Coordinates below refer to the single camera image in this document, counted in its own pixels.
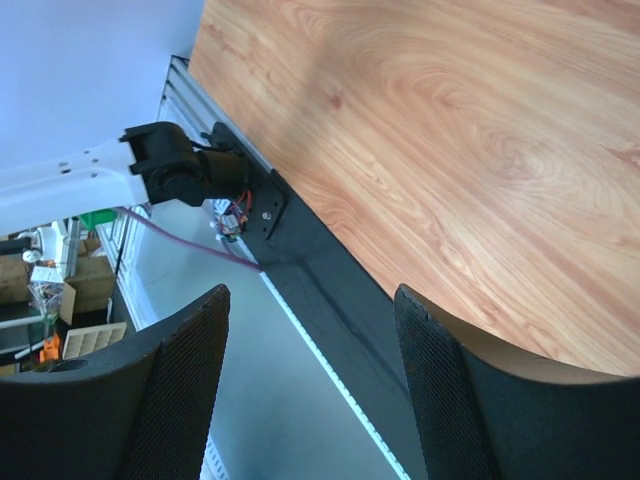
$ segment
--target green object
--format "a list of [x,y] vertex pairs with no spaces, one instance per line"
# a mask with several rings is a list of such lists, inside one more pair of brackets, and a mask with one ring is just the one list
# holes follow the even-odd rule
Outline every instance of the green object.
[[86,229],[91,231],[96,228],[96,225],[113,222],[117,217],[118,213],[115,210],[106,209],[96,210],[91,213],[84,213],[80,215],[80,220],[82,220]]

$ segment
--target white wall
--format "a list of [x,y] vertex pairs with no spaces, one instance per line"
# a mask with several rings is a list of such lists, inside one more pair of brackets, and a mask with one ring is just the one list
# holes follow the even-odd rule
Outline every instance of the white wall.
[[0,168],[73,153],[154,121],[203,0],[2,0]]

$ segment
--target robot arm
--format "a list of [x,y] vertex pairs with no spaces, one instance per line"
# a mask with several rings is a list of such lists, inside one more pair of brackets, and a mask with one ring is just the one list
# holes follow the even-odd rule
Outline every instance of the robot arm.
[[0,171],[0,236],[105,208],[236,198],[248,172],[243,157],[194,151],[173,123],[127,129],[75,155]]

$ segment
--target wooden table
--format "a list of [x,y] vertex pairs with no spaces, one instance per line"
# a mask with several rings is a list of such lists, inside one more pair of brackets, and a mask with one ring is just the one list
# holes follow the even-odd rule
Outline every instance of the wooden table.
[[208,0],[190,72],[392,294],[640,373],[640,2]]

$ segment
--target wood grain surface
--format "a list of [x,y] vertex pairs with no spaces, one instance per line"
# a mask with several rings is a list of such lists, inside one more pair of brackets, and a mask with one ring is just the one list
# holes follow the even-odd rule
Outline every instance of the wood grain surface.
[[640,374],[640,1],[208,0],[190,72],[389,294]]

